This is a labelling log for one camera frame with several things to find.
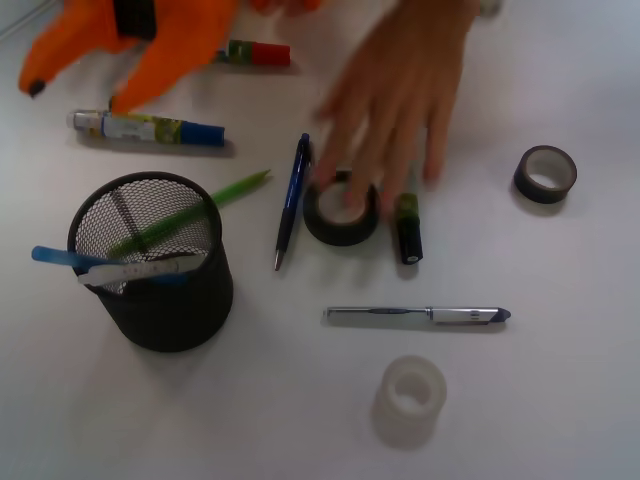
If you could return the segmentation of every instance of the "ballpoint pen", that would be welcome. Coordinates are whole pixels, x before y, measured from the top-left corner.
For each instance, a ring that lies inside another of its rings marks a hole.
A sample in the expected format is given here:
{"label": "ballpoint pen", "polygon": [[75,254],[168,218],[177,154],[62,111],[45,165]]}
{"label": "ballpoint pen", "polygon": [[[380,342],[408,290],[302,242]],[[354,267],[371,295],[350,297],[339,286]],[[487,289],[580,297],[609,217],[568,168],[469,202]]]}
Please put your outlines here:
{"label": "ballpoint pen", "polygon": [[327,317],[337,313],[365,313],[372,315],[406,315],[418,313],[426,316],[435,325],[467,326],[504,323],[511,312],[504,308],[456,308],[456,307],[419,307],[419,308],[376,308],[376,307],[329,307]]}
{"label": "ballpoint pen", "polygon": [[293,224],[296,219],[298,199],[302,193],[304,172],[310,164],[311,145],[309,143],[309,134],[303,133],[298,142],[296,159],[293,163],[293,172],[291,172],[289,190],[287,191],[287,199],[284,204],[284,210],[282,210],[282,219],[280,220],[280,229],[278,230],[278,241],[276,242],[276,272],[280,270],[284,254],[289,246],[289,238],[291,238]]}

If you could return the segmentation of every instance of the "white table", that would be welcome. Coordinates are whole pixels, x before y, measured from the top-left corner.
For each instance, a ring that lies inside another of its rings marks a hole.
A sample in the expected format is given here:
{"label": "white table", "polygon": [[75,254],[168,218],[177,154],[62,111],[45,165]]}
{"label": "white table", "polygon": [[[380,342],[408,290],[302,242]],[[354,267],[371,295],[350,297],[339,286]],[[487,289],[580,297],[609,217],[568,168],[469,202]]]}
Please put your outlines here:
{"label": "white table", "polygon": [[[236,38],[288,43],[294,75],[207,69],[145,109],[227,127],[227,158],[79,143],[74,108],[104,106],[135,57],[94,54],[37,101],[15,87],[36,33],[0,45],[0,477],[3,479],[630,479],[640,474],[640,4],[512,0],[469,39],[439,188],[421,202],[425,259],[396,265],[387,228],[339,250],[301,226],[273,272],[299,134],[349,51],[390,2],[343,0],[298,20],[241,16]],[[520,156],[565,149],[578,182],[550,212],[510,192]],[[225,207],[236,298],[194,351],[132,345],[70,269],[64,248],[85,198],[163,170],[213,191],[270,167]],[[477,305],[506,329],[397,332],[323,326],[328,305]],[[449,398],[424,446],[374,435],[385,367],[422,355]]]}

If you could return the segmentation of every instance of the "marker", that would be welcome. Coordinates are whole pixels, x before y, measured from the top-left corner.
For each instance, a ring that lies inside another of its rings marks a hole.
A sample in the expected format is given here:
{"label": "marker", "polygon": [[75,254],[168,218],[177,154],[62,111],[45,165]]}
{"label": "marker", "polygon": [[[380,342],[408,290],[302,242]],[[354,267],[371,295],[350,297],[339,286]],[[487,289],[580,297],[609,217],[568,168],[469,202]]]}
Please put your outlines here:
{"label": "marker", "polygon": [[293,163],[293,171],[291,172],[291,180],[289,181],[289,190],[287,191],[287,199],[282,210],[282,218],[280,220],[280,229],[278,230],[278,240],[276,242],[276,272],[280,270],[284,254],[289,246],[289,239],[293,231],[293,224],[296,220],[296,210],[298,208],[298,199],[302,193],[302,183],[304,181],[304,172],[311,165],[311,145],[309,143],[309,134],[303,133],[298,148],[296,150],[296,159]]}
{"label": "marker", "polygon": [[224,147],[223,127],[151,115],[112,115],[103,110],[75,110],[67,115],[67,126],[95,137],[116,140]]}
{"label": "marker", "polygon": [[260,65],[288,67],[291,65],[291,47],[268,43],[229,40],[227,49],[220,49],[214,62],[232,65]]}
{"label": "marker", "polygon": [[376,307],[329,307],[327,317],[337,313],[365,313],[372,315],[406,315],[419,313],[435,325],[469,326],[504,323],[511,317],[511,312],[504,308],[455,308],[455,307],[421,307],[421,308],[376,308]]}

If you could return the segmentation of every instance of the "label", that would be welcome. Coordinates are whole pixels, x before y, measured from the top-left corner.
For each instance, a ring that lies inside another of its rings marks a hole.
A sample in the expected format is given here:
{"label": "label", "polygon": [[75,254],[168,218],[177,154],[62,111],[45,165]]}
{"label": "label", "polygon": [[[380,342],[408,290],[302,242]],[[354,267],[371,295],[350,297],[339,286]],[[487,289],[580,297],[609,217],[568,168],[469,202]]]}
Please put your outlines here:
{"label": "label", "polygon": [[152,122],[130,117],[104,117],[102,132],[107,138],[156,141],[156,126]]}

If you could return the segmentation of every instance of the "black mesh pencil holder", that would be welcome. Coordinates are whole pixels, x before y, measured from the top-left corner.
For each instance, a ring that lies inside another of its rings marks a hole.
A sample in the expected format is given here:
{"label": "black mesh pencil holder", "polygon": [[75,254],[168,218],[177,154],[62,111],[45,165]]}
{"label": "black mesh pencil holder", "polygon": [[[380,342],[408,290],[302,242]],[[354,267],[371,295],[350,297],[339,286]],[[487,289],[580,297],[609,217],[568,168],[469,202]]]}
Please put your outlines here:
{"label": "black mesh pencil holder", "polygon": [[[201,210],[184,226],[166,238],[149,240],[149,227],[194,208]],[[129,242],[130,248],[114,254],[123,242]],[[211,197],[190,180],[143,172],[108,183],[80,207],[67,248],[126,263],[206,255],[197,270],[181,274],[185,277],[177,283],[146,279],[87,287],[98,295],[122,333],[141,347],[160,352],[188,350],[206,342],[227,319],[233,282],[222,245],[220,214]],[[86,273],[79,268],[74,271]]]}

